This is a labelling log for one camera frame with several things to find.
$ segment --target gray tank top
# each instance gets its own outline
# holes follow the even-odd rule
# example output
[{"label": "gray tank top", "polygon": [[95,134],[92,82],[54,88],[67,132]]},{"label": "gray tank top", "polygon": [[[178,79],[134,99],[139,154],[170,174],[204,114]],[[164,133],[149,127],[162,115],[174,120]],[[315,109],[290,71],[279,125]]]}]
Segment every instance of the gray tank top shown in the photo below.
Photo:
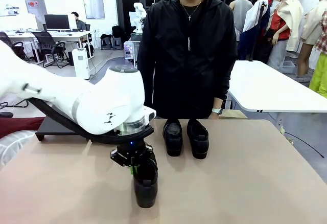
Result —
[{"label": "gray tank top", "polygon": [[236,0],[234,4],[234,25],[237,30],[243,32],[246,13],[253,7],[248,0]]}]

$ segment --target white computer tower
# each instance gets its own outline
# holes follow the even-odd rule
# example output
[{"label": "white computer tower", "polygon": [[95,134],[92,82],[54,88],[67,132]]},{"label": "white computer tower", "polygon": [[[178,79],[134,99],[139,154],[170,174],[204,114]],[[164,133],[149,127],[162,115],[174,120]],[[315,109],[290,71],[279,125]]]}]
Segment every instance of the white computer tower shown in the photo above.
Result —
[{"label": "white computer tower", "polygon": [[86,49],[74,49],[72,51],[75,73],[77,77],[81,77],[83,79],[90,78],[90,69],[88,66],[88,58]]}]

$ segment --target wristwatch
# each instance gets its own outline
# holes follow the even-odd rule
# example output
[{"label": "wristwatch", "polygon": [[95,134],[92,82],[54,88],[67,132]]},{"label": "wristwatch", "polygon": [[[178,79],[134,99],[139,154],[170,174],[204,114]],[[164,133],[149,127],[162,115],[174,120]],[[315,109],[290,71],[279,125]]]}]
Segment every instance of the wristwatch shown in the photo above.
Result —
[{"label": "wristwatch", "polygon": [[215,109],[215,108],[213,108],[213,113],[217,113],[218,115],[221,115],[223,113],[223,109]]}]

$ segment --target plaid shirt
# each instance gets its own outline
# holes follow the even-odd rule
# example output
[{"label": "plaid shirt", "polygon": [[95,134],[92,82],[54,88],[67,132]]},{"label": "plaid shirt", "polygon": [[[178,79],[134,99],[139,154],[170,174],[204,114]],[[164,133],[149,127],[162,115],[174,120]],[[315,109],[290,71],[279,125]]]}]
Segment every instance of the plaid shirt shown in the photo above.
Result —
[{"label": "plaid shirt", "polygon": [[322,15],[321,20],[322,34],[315,44],[315,48],[324,54],[327,54],[327,11]]}]

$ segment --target yellow-green pants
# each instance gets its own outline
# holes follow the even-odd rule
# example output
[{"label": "yellow-green pants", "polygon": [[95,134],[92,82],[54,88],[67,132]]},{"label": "yellow-green pants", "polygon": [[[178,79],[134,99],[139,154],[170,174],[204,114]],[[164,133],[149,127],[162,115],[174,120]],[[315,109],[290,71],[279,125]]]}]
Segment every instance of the yellow-green pants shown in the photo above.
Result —
[{"label": "yellow-green pants", "polygon": [[320,54],[309,88],[327,98],[327,54]]}]

